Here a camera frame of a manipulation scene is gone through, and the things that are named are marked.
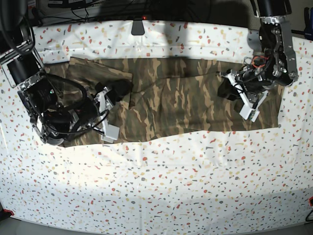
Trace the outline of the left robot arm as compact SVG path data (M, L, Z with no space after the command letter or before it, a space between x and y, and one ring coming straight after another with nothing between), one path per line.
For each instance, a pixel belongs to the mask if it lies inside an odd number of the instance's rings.
M237 112L255 121L269 90L277 85L290 86L298 79L296 55L287 15L292 13L288 0L253 0L254 16L260 20L261 54L252 57L240 70L222 72L218 96L236 101Z

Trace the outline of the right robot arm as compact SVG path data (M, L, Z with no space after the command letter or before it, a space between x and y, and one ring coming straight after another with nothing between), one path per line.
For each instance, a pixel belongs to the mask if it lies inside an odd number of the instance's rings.
M35 36L28 19L27 2L3 0L0 3L0 65L13 78L11 87L18 94L41 141L60 145L90 130L105 141L118 138L119 128L108 124L110 110L132 90L132 82L119 79L98 83L96 93L88 95L79 83L46 73L35 49ZM58 100L54 82L68 84L81 98L64 106Z

